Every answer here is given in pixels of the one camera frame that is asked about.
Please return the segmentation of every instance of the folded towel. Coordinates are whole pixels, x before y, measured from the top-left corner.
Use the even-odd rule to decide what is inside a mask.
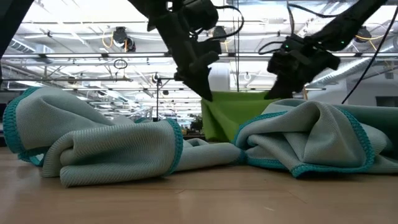
[[[179,125],[171,119],[110,121],[56,88],[29,88],[9,104],[3,120],[10,150],[43,166],[44,177],[60,176],[66,187],[157,177],[244,159],[232,144],[183,141]]]
[[[242,125],[252,166],[306,172],[398,172],[398,108],[280,100]]]
[[[270,103],[276,101],[264,100],[266,93],[212,92],[212,102],[201,101],[206,139],[231,142],[240,124],[260,115]]]

